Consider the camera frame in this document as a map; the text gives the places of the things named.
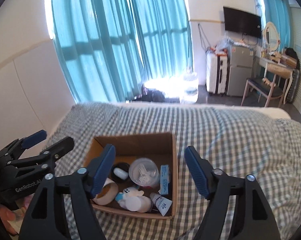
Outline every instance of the white suitcase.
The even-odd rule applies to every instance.
[[[224,94],[227,81],[227,56],[207,54],[206,87],[209,93]]]

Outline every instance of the black chair cushion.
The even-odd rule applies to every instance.
[[[266,95],[270,92],[270,86],[267,86],[263,82],[263,78],[249,78],[248,79],[251,84],[253,84],[255,87],[257,87],[260,91],[265,93]],[[274,87],[273,94],[271,95],[272,98],[280,97],[282,96],[283,91],[279,87]]]

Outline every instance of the round plastic lid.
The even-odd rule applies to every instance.
[[[142,187],[150,187],[159,183],[158,168],[148,158],[135,160],[129,167],[129,177],[135,184]]]
[[[126,208],[129,211],[138,211],[142,207],[142,202],[138,197],[129,197],[126,200]]]

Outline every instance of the plastic water bottle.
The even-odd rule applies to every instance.
[[[182,76],[182,95],[180,103],[193,104],[198,99],[198,75],[196,72],[186,73]]]

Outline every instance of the bed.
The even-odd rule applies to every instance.
[[[281,109],[208,105],[102,104],[74,106],[48,140],[75,140],[73,151],[57,162],[56,175],[81,167],[98,135],[171,132],[176,138],[179,203],[172,220],[146,220],[96,212],[106,239],[192,239],[207,201],[195,187],[183,158],[193,145],[202,158],[230,176],[257,177],[273,210],[282,240],[301,224],[301,124]],[[70,200],[65,199],[73,239],[79,239]],[[230,198],[221,239],[227,239],[235,199]]]

